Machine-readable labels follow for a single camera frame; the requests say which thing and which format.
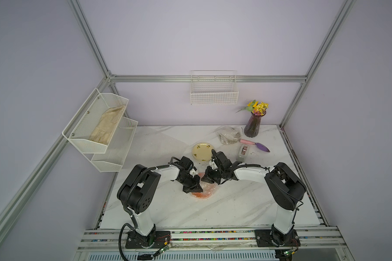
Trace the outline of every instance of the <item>pink handle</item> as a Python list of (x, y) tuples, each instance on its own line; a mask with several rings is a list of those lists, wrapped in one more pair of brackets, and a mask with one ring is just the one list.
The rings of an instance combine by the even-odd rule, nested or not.
[(240, 139), (240, 143), (249, 144), (249, 145), (255, 145), (255, 142), (251, 142), (251, 141), (245, 140), (245, 139)]

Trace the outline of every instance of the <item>beige towel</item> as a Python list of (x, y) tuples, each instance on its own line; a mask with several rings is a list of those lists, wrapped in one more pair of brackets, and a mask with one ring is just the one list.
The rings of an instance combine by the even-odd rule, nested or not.
[(124, 108), (125, 105), (122, 105), (116, 108), (109, 108), (109, 110), (105, 111), (100, 118), (99, 124), (91, 133), (89, 140), (108, 145), (110, 138), (115, 132), (116, 124), (122, 117)]

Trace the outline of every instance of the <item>wire basket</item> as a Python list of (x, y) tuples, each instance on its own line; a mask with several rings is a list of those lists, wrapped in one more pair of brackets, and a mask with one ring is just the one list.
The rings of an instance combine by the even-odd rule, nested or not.
[(236, 104), (238, 100), (236, 75), (235, 70), (193, 70), (191, 104)]
[(94, 154), (90, 162), (100, 172), (118, 172), (122, 169), (126, 155), (131, 147), (137, 121), (122, 117), (112, 142), (109, 143), (105, 154)]
[[(89, 140), (89, 137), (93, 130), (98, 125), (102, 114), (109, 108), (119, 107), (125, 105), (122, 114), (125, 113), (126, 105), (128, 104), (128, 99), (120, 97), (111, 93), (100, 93), (98, 90), (98, 95), (87, 109), (87, 112), (80, 119), (78, 124), (74, 127), (73, 131), (68, 134), (68, 137), (63, 135), (68, 139), (68, 141), (74, 145), (81, 153), (105, 153), (112, 142), (114, 133), (109, 138), (108, 145), (94, 142)], [(115, 130), (117, 129), (120, 120), (116, 123)]]

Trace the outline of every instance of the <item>table surface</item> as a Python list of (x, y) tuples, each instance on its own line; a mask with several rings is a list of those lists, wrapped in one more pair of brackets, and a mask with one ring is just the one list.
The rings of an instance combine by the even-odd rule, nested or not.
[[(167, 164), (172, 156), (186, 156), (193, 160), (198, 172), (204, 172), (208, 163), (197, 161), (191, 155), (193, 146), (199, 142), (210, 143), (217, 152), (224, 152), (231, 162), (236, 161), (241, 144), (222, 145), (215, 133), (220, 127), (137, 127), (124, 167), (111, 191), (100, 228), (120, 229), (124, 223), (132, 223), (116, 193), (136, 164), (153, 167)], [(298, 175), (276, 125), (261, 125), (260, 133), (255, 138), (243, 134), (244, 126), (232, 127), (241, 130), (242, 139), (262, 143), (270, 150), (263, 152), (251, 146), (246, 163), (272, 166), (284, 162)], [(217, 187), (207, 199), (193, 197), (182, 189), (183, 185), (179, 182), (161, 176), (147, 209), (157, 229), (270, 227), (276, 217), (277, 203), (265, 184), (230, 180)], [(306, 193), (303, 202), (295, 217), (295, 227), (318, 226), (320, 222)]]

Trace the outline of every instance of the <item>vase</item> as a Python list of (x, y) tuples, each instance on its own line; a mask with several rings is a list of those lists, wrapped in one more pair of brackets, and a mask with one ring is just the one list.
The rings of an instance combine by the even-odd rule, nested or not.
[(258, 135), (258, 131), (260, 130), (261, 117), (264, 115), (258, 116), (251, 112), (251, 118), (248, 120), (244, 129), (244, 134), (247, 137), (253, 138)]

